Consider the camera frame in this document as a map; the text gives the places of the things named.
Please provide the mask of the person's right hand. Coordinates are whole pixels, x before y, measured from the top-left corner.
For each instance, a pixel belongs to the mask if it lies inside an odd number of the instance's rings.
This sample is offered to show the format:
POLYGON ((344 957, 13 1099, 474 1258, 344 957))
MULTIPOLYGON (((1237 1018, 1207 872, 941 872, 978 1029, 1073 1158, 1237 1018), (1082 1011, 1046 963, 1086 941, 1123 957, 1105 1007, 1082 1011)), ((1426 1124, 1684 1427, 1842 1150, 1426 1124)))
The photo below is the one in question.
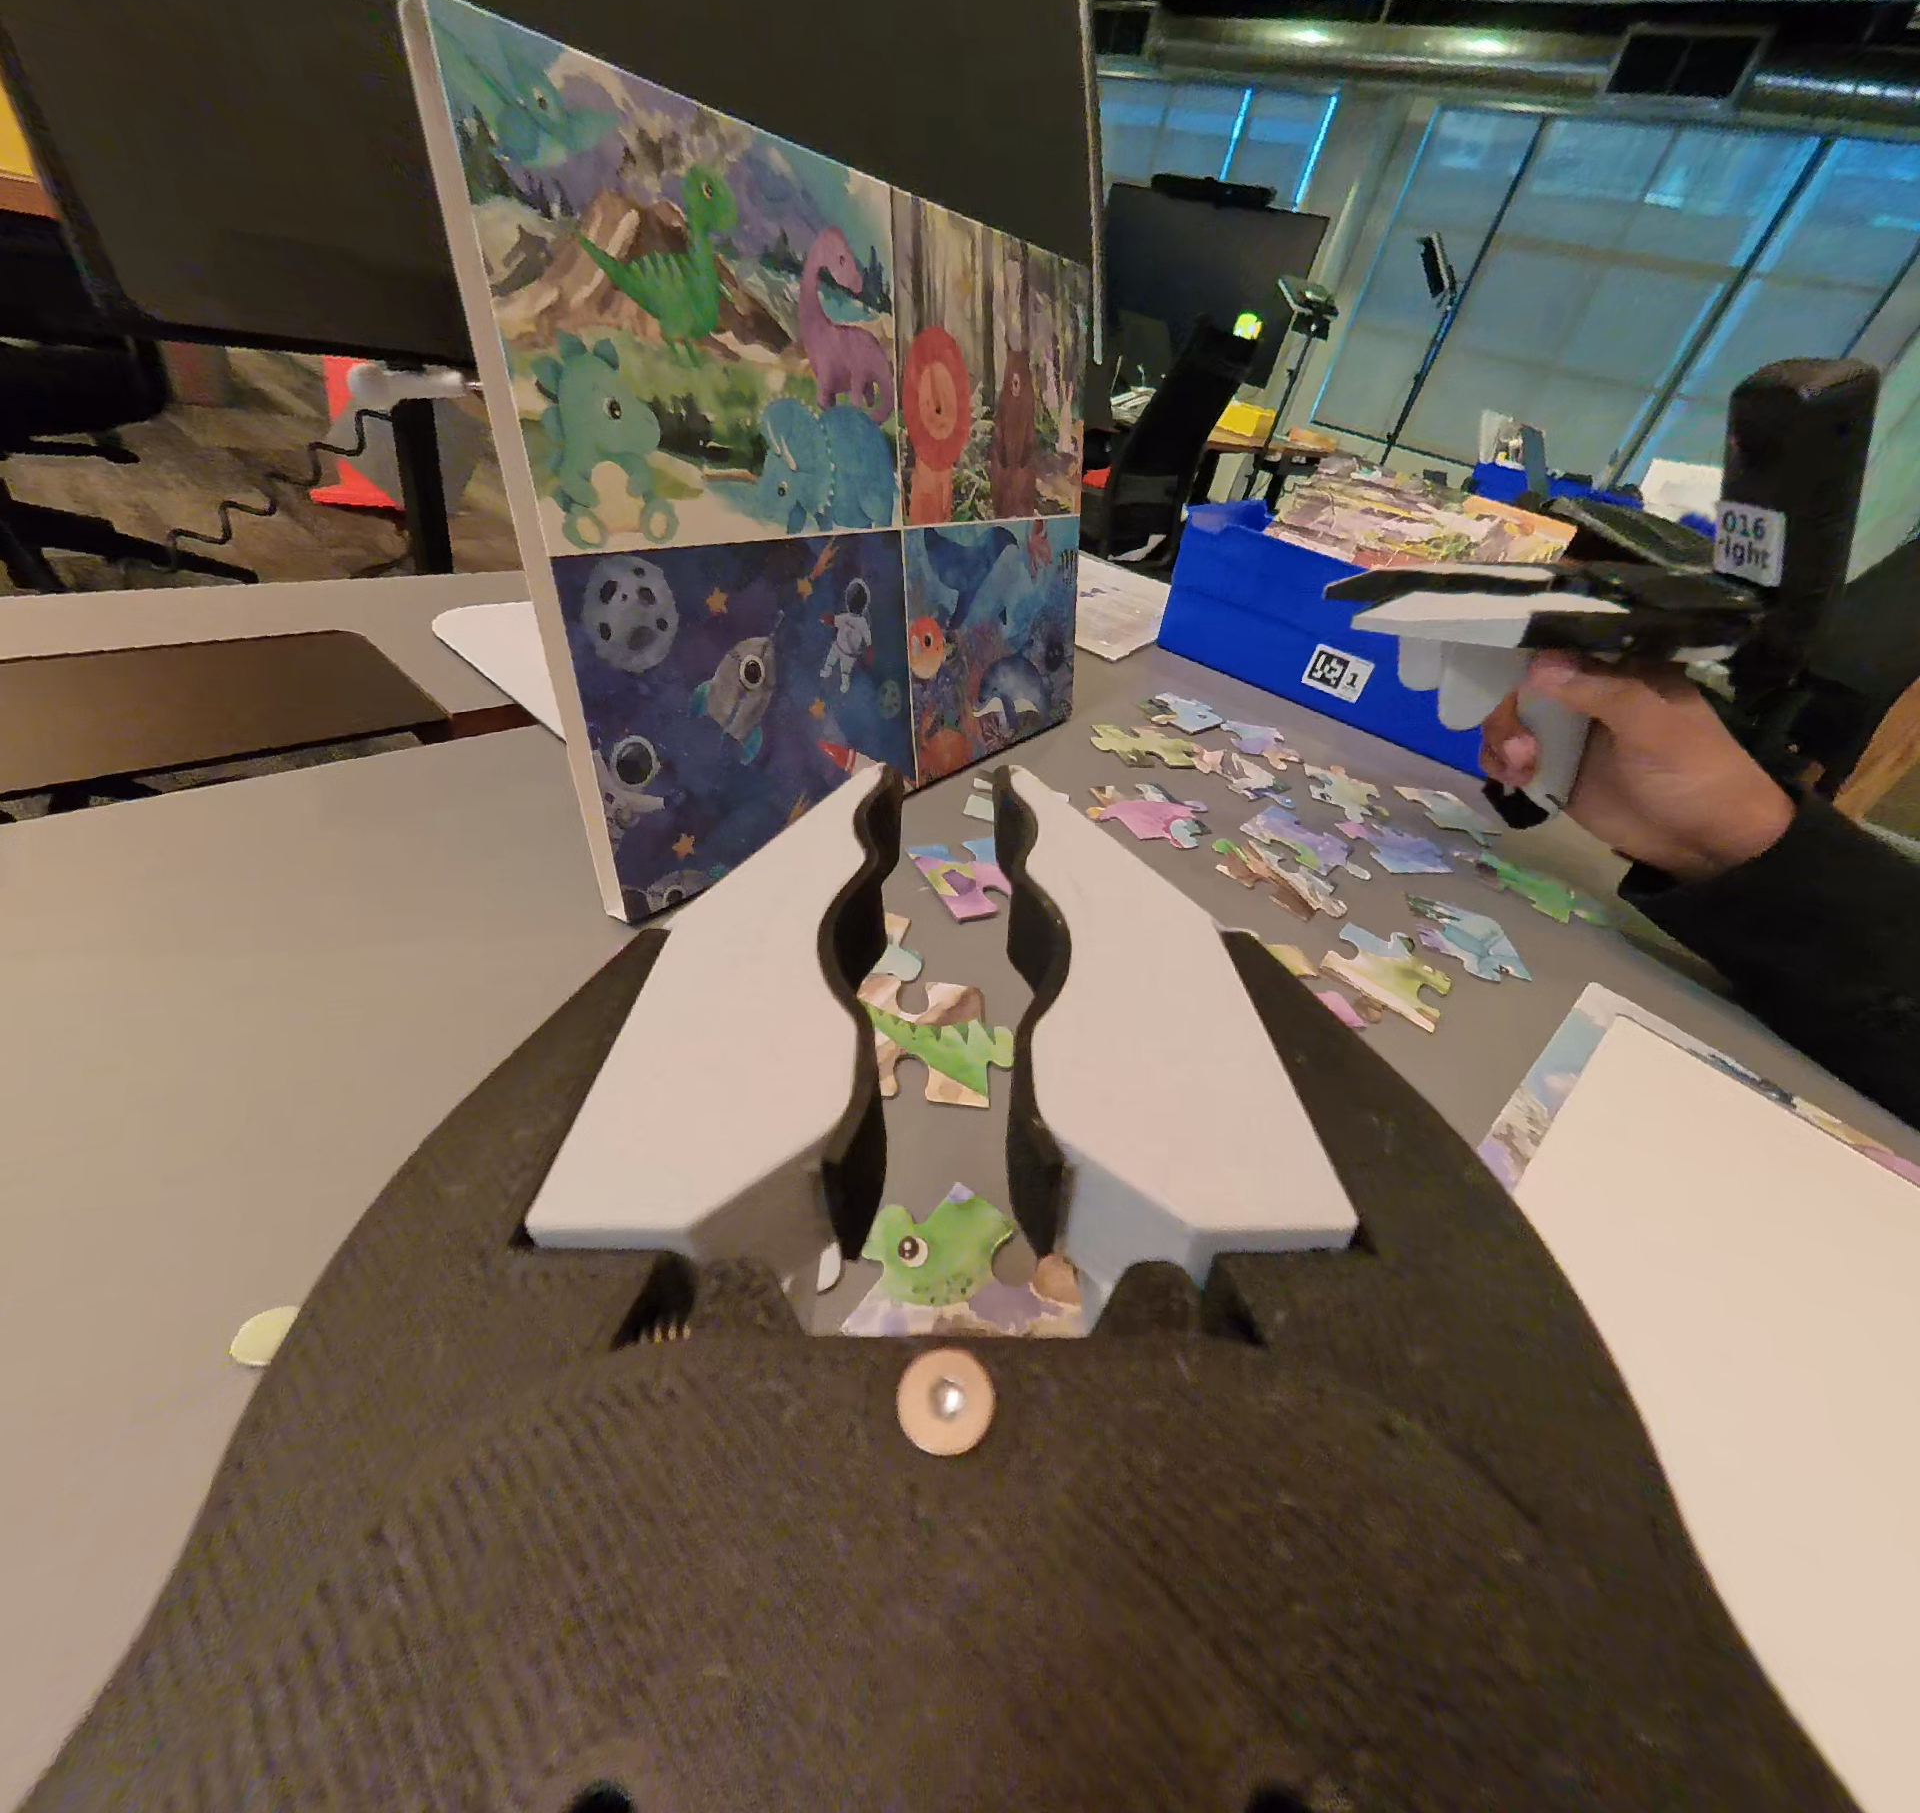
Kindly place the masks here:
POLYGON ((1756 860, 1793 826, 1791 793, 1675 665, 1538 653, 1479 728, 1482 770, 1505 787, 1536 777, 1540 738, 1522 721, 1526 700, 1587 721, 1562 808, 1631 864, 1673 884, 1709 881, 1756 860))

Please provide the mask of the white card sheet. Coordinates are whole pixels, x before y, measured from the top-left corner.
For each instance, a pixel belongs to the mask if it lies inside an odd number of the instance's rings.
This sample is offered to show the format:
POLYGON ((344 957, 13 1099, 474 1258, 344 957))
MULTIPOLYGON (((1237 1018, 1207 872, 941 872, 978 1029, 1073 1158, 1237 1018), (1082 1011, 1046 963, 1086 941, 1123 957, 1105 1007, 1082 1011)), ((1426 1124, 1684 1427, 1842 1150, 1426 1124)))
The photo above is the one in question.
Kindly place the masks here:
POLYGON ((434 637, 476 674, 492 683, 553 736, 565 736, 553 672, 542 645, 531 601, 453 606, 432 621, 434 637))

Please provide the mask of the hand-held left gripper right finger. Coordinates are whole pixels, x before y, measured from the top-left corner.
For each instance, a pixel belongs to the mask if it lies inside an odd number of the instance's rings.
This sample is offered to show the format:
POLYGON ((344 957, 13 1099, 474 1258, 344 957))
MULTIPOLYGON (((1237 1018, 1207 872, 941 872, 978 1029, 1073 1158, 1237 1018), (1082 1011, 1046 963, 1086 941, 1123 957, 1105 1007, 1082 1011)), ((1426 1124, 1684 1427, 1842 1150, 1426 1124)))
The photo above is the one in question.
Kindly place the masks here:
POLYGON ((1357 1211, 1253 984, 1293 988, 1022 766, 995 773, 1014 1042, 1007 1194, 1037 1254, 1099 1294, 1142 1264, 1348 1248, 1357 1211))

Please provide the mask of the black office chair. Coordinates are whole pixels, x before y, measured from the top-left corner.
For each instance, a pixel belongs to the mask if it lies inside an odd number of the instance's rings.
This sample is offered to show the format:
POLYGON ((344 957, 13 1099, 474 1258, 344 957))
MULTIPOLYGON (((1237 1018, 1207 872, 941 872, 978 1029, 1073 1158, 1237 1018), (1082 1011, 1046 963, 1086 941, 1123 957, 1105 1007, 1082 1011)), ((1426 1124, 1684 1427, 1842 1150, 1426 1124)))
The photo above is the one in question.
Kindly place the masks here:
MULTIPOLYGON (((1 462, 18 455, 138 466, 126 428, 161 413, 168 382, 147 344, 1 344, 1 462)), ((18 498, 1 486, 1 563, 17 588, 60 592, 47 547, 114 563, 163 566, 163 547, 108 518, 18 498)))
POLYGON ((1198 469, 1255 353, 1255 336, 1195 322, 1123 437, 1105 482, 1082 488, 1078 549, 1085 555, 1170 575, 1198 469))

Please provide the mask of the green dinosaur head jigsaw piece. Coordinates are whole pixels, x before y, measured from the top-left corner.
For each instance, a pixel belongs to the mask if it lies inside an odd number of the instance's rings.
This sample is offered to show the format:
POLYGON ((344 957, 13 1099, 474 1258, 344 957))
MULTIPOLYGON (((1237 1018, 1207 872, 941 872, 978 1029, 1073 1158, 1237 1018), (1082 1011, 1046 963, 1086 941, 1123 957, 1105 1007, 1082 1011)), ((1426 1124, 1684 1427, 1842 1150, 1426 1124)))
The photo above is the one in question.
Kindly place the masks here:
POLYGON ((922 1219, 901 1202, 874 1217, 863 1261, 877 1273, 841 1321, 844 1336, 1080 1338, 1088 1331, 1075 1268, 1057 1252, 1030 1275, 996 1275, 996 1258, 1019 1237, 1018 1224, 963 1183, 922 1219))

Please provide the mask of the printed paper sheet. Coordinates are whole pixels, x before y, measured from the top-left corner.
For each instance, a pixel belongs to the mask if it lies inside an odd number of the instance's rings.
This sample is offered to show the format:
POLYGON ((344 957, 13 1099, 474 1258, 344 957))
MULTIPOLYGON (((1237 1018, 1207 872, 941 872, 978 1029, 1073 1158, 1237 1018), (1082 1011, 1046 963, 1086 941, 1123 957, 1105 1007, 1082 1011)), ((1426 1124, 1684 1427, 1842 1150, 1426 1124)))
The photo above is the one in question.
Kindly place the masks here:
POLYGON ((1157 642, 1168 601, 1168 580, 1080 551, 1075 648, 1096 659, 1125 659, 1157 642))

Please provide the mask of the pile of jigsaw pieces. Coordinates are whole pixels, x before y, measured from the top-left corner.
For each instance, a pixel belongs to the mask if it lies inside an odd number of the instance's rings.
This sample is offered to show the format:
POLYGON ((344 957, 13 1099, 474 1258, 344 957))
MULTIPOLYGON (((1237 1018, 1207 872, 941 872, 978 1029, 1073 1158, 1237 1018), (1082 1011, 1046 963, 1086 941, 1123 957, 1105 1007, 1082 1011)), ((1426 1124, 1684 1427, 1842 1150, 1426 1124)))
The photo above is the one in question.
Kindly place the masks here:
POLYGON ((1465 1136, 1585 988, 1627 985, 1625 913, 1581 855, 1526 850, 1438 764, 1157 648, 1078 655, 1071 721, 1007 761, 1275 945, 1465 1136))

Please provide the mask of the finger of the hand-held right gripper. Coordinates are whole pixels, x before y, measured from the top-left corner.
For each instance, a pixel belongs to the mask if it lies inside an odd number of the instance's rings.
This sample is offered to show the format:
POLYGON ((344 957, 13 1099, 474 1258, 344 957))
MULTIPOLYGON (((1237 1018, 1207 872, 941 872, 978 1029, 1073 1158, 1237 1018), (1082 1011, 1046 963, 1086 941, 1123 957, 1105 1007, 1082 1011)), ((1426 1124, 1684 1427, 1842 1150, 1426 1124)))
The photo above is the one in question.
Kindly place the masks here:
POLYGON ((1428 649, 1604 652, 1619 645, 1634 617, 1631 606, 1570 591, 1416 588, 1351 608, 1355 631, 1428 649))
POLYGON ((1577 566, 1561 563, 1379 566, 1324 587, 1327 601, 1394 601, 1420 592, 1585 598, 1592 587, 1577 566))

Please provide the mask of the person's right forearm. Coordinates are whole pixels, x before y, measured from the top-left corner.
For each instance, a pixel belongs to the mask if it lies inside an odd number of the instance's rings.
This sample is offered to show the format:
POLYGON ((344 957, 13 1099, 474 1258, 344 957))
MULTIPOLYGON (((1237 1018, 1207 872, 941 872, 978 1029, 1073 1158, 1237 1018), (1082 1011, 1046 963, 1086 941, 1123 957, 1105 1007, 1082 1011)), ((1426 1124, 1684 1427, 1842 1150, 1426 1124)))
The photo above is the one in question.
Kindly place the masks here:
POLYGON ((1692 949, 1763 1025, 1918 1126, 1918 864, 1831 801, 1730 871, 1636 862, 1619 897, 1692 949))

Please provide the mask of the puzzle tray with painted border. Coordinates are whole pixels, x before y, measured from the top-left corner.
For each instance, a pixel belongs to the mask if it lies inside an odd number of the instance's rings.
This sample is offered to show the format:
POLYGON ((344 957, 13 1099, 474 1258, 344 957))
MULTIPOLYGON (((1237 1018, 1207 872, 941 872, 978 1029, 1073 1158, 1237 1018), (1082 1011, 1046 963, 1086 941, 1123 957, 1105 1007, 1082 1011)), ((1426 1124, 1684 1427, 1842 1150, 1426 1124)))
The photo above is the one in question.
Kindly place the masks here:
POLYGON ((1915 1809, 1915 1161, 1600 984, 1478 1152, 1800 1727, 1860 1809, 1915 1809))

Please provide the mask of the illustrated puzzle box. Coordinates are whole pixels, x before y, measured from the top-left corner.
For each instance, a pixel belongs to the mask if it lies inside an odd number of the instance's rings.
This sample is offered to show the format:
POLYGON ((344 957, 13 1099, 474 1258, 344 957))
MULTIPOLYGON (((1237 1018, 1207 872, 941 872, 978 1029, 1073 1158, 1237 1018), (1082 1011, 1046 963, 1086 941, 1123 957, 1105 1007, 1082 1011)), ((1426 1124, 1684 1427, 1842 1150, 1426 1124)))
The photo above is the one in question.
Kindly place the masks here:
POLYGON ((402 0, 615 919, 1073 705, 1095 279, 467 0, 402 0))

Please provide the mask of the dark monitor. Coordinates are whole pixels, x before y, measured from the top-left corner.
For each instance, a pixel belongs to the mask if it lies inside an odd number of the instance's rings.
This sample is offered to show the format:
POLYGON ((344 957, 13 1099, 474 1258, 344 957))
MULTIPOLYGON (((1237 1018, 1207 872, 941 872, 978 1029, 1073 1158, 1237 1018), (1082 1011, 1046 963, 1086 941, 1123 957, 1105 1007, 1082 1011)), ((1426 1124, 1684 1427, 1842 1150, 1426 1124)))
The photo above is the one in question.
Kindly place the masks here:
POLYGON ((1100 232, 1100 319, 1110 344, 1129 319, 1156 322, 1176 353, 1199 319, 1235 331, 1261 322, 1242 382, 1267 386, 1288 326, 1282 279, 1307 282, 1329 214, 1216 194, 1108 188, 1100 232))

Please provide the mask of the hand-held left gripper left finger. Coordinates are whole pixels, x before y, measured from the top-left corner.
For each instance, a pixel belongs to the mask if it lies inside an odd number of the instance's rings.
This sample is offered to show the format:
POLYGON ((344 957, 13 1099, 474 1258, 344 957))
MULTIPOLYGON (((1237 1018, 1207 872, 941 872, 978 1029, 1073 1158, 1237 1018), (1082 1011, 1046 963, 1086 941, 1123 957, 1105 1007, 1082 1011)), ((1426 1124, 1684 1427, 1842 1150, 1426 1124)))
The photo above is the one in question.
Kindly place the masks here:
POLYGON ((646 940, 633 1007, 527 1211, 539 1248, 859 1248, 885 1175, 859 985, 888 941, 902 796, 897 773, 857 770, 646 940))

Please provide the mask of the black monitor stand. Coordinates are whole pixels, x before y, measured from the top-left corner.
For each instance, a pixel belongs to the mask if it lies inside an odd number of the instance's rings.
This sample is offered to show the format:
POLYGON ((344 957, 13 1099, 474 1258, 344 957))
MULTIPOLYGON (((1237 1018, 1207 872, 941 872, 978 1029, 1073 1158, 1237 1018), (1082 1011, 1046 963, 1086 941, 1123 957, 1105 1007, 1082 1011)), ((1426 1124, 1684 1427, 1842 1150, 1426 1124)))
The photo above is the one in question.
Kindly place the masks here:
POLYGON ((467 391, 467 373, 445 366, 370 359, 348 376, 357 413, 382 413, 388 419, 408 547, 421 575, 453 571, 437 409, 463 401, 467 391))

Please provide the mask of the green beige jigsaw piece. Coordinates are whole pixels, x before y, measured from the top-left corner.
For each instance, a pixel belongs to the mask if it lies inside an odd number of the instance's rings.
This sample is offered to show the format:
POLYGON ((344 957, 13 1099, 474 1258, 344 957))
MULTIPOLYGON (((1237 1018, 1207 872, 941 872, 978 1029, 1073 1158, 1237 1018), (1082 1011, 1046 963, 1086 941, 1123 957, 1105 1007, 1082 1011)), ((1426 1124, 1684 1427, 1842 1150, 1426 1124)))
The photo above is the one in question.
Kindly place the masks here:
POLYGON ((993 1073, 1014 1067, 1016 1031, 983 1021, 983 996, 974 985, 929 982, 918 1013, 902 1007, 901 990, 902 982, 888 973, 859 985, 874 1027, 879 1093, 895 1099, 901 1058, 914 1058, 929 1105, 988 1109, 993 1073))

